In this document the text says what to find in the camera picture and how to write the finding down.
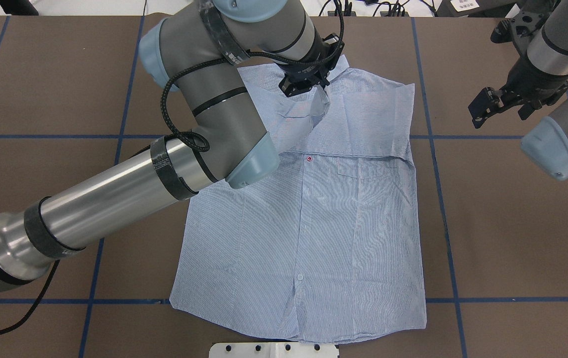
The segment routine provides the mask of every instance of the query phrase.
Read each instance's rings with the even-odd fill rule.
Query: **white metal plate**
[[[479,4],[476,3],[476,0],[450,0],[450,4],[452,4],[452,6],[454,6],[454,9],[456,9],[458,12],[479,7]]]
[[[214,344],[209,350],[209,358],[339,358],[339,349],[335,345],[322,344],[318,347],[317,351],[315,345],[299,342]]]

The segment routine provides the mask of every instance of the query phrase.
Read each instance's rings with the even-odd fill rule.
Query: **light blue joint cap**
[[[554,118],[546,116],[527,133],[521,149],[555,179],[568,179],[568,138]]]
[[[287,0],[213,0],[227,18],[239,22],[261,22],[277,14]]]
[[[140,39],[138,45],[138,56],[143,63],[143,67],[148,74],[152,75],[158,86],[164,88],[169,81],[169,75],[164,68],[163,57],[161,57],[161,27],[163,26],[163,18],[158,25],[149,30],[143,38]],[[178,91],[178,86],[171,86],[171,91]]]
[[[226,180],[234,189],[244,188],[275,172],[278,166],[280,166],[280,157],[271,135],[266,132]]]

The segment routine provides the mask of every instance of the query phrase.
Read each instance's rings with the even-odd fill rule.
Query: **brown table surface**
[[[168,132],[161,89],[135,50],[162,16],[0,16],[0,211],[21,211]],[[338,30],[335,18],[314,22]],[[428,326],[342,345],[341,358],[568,357],[568,181],[519,150],[551,109],[526,122],[509,111],[481,130],[467,110],[516,61],[511,44],[489,42],[496,23],[346,18],[351,66],[416,84]],[[192,126],[180,95],[170,109]],[[32,318],[0,336],[0,357],[205,358],[216,342],[254,340],[168,305],[186,212],[176,204],[62,262]],[[42,284],[0,294],[0,328]]]

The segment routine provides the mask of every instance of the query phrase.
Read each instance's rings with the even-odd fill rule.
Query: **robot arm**
[[[500,90],[484,88],[468,106],[473,124],[480,128],[487,118],[521,105],[518,114],[527,119],[543,105],[553,105],[568,90],[568,0],[547,16],[523,11],[501,22],[492,34],[494,42],[513,41],[521,54]],[[568,99],[523,137],[521,148],[545,172],[568,179]]]
[[[163,20],[141,39],[141,60],[161,86],[168,74],[188,72],[176,84],[195,116],[195,134],[160,138],[21,213],[0,213],[0,291],[30,283],[52,262],[220,179],[242,188],[274,171],[278,153],[234,67],[254,47],[292,60],[278,65],[286,74],[282,91],[294,95],[328,84],[343,42],[320,38],[298,0],[197,0]]]

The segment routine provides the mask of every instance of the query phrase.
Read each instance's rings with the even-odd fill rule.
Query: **fabric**
[[[221,181],[191,199],[172,306],[245,335],[301,342],[424,328],[414,85],[341,58],[328,113],[300,138],[318,118],[316,90],[287,99],[275,65],[241,74],[271,134],[298,142],[266,179],[241,190]]]

